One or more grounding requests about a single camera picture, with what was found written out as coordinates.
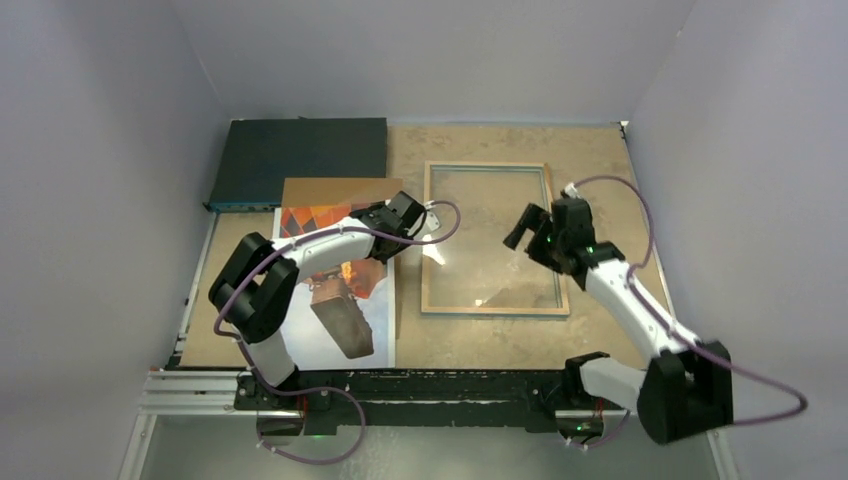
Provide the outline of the hot air balloon photo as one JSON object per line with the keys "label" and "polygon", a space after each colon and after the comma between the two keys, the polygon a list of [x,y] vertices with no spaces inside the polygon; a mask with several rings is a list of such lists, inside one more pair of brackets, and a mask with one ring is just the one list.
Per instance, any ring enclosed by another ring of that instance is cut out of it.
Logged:
{"label": "hot air balloon photo", "polygon": [[298,284],[282,325],[302,370],[396,365],[395,265],[361,259]]}

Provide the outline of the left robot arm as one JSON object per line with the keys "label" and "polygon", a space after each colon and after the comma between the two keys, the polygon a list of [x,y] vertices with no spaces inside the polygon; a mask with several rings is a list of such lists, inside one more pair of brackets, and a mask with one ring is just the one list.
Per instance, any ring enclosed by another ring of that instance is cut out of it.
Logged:
{"label": "left robot arm", "polygon": [[235,341],[262,378],[260,397],[272,408],[287,408],[297,399],[298,382],[282,325],[297,286],[349,261],[385,263],[440,226],[430,205],[401,191],[310,232],[276,239],[248,234],[210,287],[218,312],[213,330]]}

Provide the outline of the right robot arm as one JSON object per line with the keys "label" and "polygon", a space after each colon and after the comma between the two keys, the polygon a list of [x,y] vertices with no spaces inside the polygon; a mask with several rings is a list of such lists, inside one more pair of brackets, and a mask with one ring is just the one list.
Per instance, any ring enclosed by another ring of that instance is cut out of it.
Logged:
{"label": "right robot arm", "polygon": [[602,398],[634,412],[660,445],[733,424],[728,350],[674,325],[620,249],[597,240],[586,200],[564,195],[549,209],[528,204],[504,245],[516,249],[526,232],[532,234],[525,248],[529,259],[571,277],[613,316],[647,362],[640,370],[603,352],[573,357],[556,393],[576,407]]}

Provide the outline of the brown backing board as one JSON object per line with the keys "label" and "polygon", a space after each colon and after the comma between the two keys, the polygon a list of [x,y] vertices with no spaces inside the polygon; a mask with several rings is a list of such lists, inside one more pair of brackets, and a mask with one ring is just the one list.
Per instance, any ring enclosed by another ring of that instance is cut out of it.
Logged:
{"label": "brown backing board", "polygon": [[287,178],[282,207],[370,204],[391,199],[404,188],[396,178]]}

